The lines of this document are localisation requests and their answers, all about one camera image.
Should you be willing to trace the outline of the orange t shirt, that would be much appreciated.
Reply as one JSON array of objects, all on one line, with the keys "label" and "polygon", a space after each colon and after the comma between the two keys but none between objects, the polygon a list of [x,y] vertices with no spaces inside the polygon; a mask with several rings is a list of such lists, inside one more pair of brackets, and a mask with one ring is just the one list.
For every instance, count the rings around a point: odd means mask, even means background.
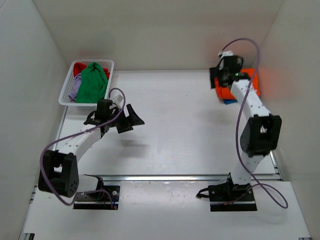
[{"label": "orange t shirt", "polygon": [[[252,77],[253,73],[254,73],[254,68],[243,68],[241,70],[242,73],[247,73],[249,75],[249,77]],[[221,100],[235,100],[235,97],[232,95],[231,91],[227,88],[227,87],[222,87],[219,84],[218,81],[218,77],[214,76],[213,77],[213,88],[216,91],[216,94],[218,96],[219,99]],[[258,96],[261,95],[260,89],[259,89],[259,78],[258,78],[258,74],[256,74],[253,78],[252,81],[252,85],[253,88],[255,89],[256,93]]]}]

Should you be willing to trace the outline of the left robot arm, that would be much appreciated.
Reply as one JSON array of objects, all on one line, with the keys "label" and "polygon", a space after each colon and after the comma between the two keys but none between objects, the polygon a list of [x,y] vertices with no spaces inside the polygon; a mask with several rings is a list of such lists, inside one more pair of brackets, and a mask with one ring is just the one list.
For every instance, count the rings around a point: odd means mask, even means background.
[{"label": "left robot arm", "polygon": [[101,198],[105,192],[102,178],[80,175],[80,159],[111,128],[116,128],[121,134],[144,124],[131,104],[121,105],[118,100],[99,100],[96,110],[89,113],[80,132],[73,134],[61,149],[47,149],[41,154],[39,190],[58,197],[71,198],[83,193],[93,199]]}]

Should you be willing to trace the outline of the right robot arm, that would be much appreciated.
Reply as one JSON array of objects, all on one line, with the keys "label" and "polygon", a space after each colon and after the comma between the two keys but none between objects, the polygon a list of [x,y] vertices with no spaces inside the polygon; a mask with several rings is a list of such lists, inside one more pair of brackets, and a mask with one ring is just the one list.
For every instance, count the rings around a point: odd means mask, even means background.
[{"label": "right robot arm", "polygon": [[224,195],[236,200],[242,188],[251,182],[260,162],[277,148],[282,119],[273,115],[262,103],[250,75],[242,71],[244,59],[232,51],[221,51],[213,69],[211,85],[216,90],[229,90],[240,104],[239,114],[246,119],[242,133],[236,135],[239,163],[230,173],[231,183],[224,187]]}]

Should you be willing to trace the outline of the folded blue t shirt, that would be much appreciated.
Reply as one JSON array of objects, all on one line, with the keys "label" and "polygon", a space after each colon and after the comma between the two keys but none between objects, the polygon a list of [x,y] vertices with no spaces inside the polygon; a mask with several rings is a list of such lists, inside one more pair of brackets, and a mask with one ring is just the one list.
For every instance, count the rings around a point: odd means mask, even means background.
[{"label": "folded blue t shirt", "polygon": [[221,101],[225,105],[235,104],[238,102],[236,99],[222,99]]}]

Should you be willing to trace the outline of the green t shirt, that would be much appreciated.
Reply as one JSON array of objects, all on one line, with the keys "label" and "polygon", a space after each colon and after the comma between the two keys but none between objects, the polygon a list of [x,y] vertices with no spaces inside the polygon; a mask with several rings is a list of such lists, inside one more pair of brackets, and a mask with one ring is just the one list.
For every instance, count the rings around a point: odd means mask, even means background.
[{"label": "green t shirt", "polygon": [[75,102],[78,104],[96,104],[105,97],[108,82],[101,65],[97,62],[90,63],[81,71],[81,85]]}]

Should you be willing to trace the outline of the lilac t shirt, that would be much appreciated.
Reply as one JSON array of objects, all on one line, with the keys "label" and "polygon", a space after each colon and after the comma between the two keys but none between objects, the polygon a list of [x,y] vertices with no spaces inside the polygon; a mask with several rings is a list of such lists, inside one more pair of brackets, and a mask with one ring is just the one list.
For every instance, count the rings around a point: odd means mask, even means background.
[{"label": "lilac t shirt", "polygon": [[81,73],[79,73],[74,77],[73,88],[70,91],[70,93],[68,94],[69,100],[71,102],[75,102],[76,101],[77,95],[78,95],[78,90],[79,90],[79,88],[81,86],[81,83],[82,83],[82,77],[81,77]]}]

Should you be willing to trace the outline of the red t shirt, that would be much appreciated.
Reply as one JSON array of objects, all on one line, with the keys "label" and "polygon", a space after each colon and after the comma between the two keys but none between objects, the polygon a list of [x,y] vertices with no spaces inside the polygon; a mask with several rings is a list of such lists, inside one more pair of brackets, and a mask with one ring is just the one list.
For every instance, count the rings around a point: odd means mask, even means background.
[{"label": "red t shirt", "polygon": [[[73,76],[76,77],[78,74],[81,73],[82,70],[84,70],[87,67],[86,64],[81,63],[81,62],[76,62],[73,66]],[[106,78],[109,80],[110,78],[110,72],[108,68],[103,68],[103,71],[106,75]]]}]

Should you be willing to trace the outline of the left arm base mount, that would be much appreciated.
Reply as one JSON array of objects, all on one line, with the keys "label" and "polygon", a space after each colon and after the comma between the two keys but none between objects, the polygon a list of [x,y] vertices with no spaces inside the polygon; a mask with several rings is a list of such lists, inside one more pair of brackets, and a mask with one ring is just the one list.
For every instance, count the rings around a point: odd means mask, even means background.
[{"label": "left arm base mount", "polygon": [[106,183],[101,176],[90,176],[97,179],[97,187],[93,193],[84,193],[76,197],[74,210],[110,210],[119,209],[121,186]]}]

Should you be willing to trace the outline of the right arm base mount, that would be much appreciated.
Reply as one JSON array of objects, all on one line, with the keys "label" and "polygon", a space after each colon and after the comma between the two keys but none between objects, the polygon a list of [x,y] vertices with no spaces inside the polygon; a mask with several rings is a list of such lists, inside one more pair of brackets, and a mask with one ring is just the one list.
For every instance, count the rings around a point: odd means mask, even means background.
[{"label": "right arm base mount", "polygon": [[211,212],[255,212],[257,205],[250,183],[233,184],[231,180],[201,189],[196,197],[209,199]]}]

